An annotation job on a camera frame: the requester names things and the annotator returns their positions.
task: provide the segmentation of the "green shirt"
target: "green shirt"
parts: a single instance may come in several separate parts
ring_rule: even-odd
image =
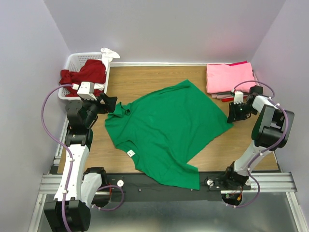
[[[115,147],[130,155],[135,168],[160,184],[199,189],[196,167],[187,164],[232,124],[190,81],[116,105],[105,127]]]

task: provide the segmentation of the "stack of folded clothes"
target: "stack of folded clothes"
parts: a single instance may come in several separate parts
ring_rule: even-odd
[[[207,93],[223,102],[233,100],[231,90],[237,84],[243,81],[255,80],[251,63],[247,61],[233,64],[208,64],[206,77]],[[254,82],[245,83],[237,87],[236,90],[244,92],[244,97],[246,97],[248,95],[246,93],[249,93],[250,87],[254,85]]]

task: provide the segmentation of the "wooden table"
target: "wooden table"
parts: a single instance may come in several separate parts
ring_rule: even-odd
[[[111,67],[107,94],[117,96],[118,102],[128,104],[147,93],[186,79],[206,93],[205,69],[205,66]],[[228,115],[228,103],[212,100]],[[94,138],[85,168],[101,166],[108,173],[139,172],[125,152],[114,148],[104,126],[106,117],[107,115],[99,115],[93,126]],[[199,171],[225,170],[249,146],[256,119],[257,116],[252,115],[245,121],[235,122],[231,129],[210,142],[189,164],[196,166]],[[64,163],[65,155],[62,155],[59,173],[63,172]],[[274,154],[267,155],[256,170],[278,170]]]

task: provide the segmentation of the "gray wall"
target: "gray wall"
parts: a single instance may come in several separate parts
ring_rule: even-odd
[[[309,1],[287,0],[271,26],[252,64],[261,81],[276,90],[276,102],[295,112],[287,145],[276,151],[280,166],[291,171],[297,197],[309,221]]]
[[[284,0],[44,0],[70,51],[121,60],[251,59]]]
[[[58,86],[69,50],[41,0],[0,0],[0,28],[0,230],[26,232],[56,150],[41,126],[41,104]],[[63,108],[52,96],[46,122],[57,136]]]

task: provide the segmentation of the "white plastic basket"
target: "white plastic basket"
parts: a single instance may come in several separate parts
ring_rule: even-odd
[[[79,70],[85,65],[88,59],[102,60],[102,53],[101,52],[74,53],[68,57],[68,60],[67,60],[67,63],[64,69],[67,69],[73,72],[79,72]],[[108,67],[107,72],[106,72],[104,93],[107,92],[109,76],[110,76],[110,68]],[[58,92],[58,97],[63,100],[80,100],[81,99],[80,97],[66,97],[66,95],[69,93],[70,91],[68,91],[66,88],[60,88]]]

